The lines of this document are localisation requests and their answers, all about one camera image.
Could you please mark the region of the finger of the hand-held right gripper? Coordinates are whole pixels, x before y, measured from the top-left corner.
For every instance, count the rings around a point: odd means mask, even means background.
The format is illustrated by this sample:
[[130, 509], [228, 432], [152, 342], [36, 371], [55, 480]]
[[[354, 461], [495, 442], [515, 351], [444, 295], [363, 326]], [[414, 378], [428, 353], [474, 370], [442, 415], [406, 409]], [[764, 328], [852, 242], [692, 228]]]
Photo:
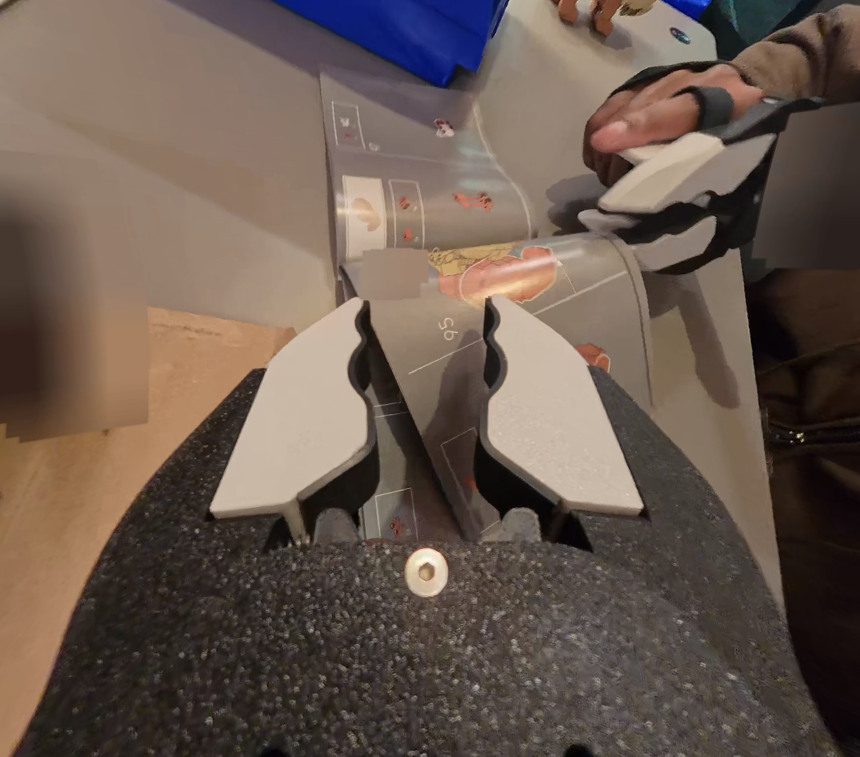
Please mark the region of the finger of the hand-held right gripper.
[[631, 169], [598, 200], [598, 208], [608, 214], [655, 214], [672, 204], [693, 204], [705, 194], [724, 195], [726, 150], [719, 137], [699, 132], [624, 150], [620, 156]]
[[640, 274], [684, 274], [706, 263], [718, 219], [707, 207], [675, 203], [654, 213], [608, 211], [593, 206], [577, 214], [584, 229], [610, 242]]

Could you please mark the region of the person's dark jacket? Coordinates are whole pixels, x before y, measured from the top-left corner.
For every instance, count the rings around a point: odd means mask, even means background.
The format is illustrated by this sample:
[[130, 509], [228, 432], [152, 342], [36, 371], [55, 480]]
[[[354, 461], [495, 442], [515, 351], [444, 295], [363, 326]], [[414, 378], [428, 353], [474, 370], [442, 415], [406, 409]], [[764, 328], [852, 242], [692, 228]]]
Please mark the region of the person's dark jacket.
[[826, 726], [858, 755], [858, 270], [777, 269], [747, 306], [790, 635]]

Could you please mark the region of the grey instruction booklet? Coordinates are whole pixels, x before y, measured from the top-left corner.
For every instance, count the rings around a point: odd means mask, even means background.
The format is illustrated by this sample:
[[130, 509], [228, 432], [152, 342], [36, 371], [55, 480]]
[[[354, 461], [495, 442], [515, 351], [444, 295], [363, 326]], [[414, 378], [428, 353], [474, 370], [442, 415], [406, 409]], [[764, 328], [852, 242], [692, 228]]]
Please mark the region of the grey instruction booklet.
[[410, 414], [439, 483], [381, 483], [372, 536], [488, 538], [499, 513], [478, 494], [474, 456], [483, 380], [483, 307], [503, 294], [579, 346], [651, 411], [650, 313], [620, 241], [538, 236], [538, 218], [486, 141], [468, 94], [347, 71], [319, 77], [337, 253], [359, 291], [367, 252], [416, 250], [416, 296], [371, 302], [381, 369]]

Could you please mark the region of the grey desk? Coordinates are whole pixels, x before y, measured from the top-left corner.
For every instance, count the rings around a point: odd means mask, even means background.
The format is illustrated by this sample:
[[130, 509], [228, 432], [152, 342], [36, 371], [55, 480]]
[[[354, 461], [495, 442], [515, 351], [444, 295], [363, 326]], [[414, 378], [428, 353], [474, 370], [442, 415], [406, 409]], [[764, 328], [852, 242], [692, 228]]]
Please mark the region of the grey desk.
[[[335, 303], [318, 73], [411, 75], [268, 0], [17, 0], [2, 10], [2, 120], [15, 151], [117, 174], [155, 307], [306, 328]], [[482, 127], [541, 234], [596, 195], [586, 119], [653, 64], [710, 60], [659, 2], [602, 43], [548, 0], [511, 0], [476, 77]], [[646, 282], [653, 418], [727, 506], [783, 606], [736, 253]]]

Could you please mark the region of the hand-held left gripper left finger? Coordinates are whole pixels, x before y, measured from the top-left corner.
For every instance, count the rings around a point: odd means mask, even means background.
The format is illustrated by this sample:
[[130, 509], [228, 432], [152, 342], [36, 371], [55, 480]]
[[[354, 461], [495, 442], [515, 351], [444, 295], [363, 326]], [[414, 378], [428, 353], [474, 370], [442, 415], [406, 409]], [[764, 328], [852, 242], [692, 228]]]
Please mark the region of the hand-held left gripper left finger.
[[278, 515], [294, 541], [327, 509], [349, 517], [378, 487], [370, 304], [348, 300], [267, 365], [210, 503], [215, 519]]

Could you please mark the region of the person's right forearm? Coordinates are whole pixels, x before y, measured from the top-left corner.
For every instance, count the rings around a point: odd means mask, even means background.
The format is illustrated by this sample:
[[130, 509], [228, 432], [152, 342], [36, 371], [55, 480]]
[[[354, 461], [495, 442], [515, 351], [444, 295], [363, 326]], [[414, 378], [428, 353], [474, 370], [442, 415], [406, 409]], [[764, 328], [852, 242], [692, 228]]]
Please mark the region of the person's right forearm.
[[844, 4], [784, 28], [737, 55], [731, 66], [768, 96], [859, 100], [859, 7]]

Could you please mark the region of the brown cardboard box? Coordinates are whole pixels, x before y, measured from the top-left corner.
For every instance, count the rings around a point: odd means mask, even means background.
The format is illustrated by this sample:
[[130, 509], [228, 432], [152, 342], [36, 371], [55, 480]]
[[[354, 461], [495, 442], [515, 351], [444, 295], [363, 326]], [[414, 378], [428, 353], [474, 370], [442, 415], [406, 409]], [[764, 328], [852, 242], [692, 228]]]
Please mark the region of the brown cardboard box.
[[155, 472], [296, 331], [150, 308], [142, 425], [20, 443], [2, 437], [1, 754], [45, 691], [82, 589]]

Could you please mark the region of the person's right hand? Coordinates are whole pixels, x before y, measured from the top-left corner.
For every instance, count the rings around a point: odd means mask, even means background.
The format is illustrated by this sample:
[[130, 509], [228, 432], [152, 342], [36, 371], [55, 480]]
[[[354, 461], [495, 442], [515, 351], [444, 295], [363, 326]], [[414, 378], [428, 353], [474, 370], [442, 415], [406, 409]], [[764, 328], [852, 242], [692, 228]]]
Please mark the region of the person's right hand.
[[731, 119], [743, 115], [764, 96], [762, 89], [729, 64], [699, 73], [677, 70], [615, 93], [588, 119], [583, 136], [583, 162], [601, 184], [610, 187], [629, 170], [622, 152], [674, 141], [697, 128], [699, 107], [691, 87], [727, 91], [734, 104]]

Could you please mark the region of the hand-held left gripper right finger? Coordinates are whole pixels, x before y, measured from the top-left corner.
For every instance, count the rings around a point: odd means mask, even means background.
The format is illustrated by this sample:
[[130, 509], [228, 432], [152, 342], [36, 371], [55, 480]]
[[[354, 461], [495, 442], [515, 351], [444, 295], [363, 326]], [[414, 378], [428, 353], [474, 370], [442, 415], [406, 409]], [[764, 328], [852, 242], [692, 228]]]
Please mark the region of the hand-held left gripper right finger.
[[585, 357], [501, 295], [486, 300], [483, 324], [488, 393], [474, 472], [505, 534], [584, 536], [579, 514], [643, 517], [646, 505]]

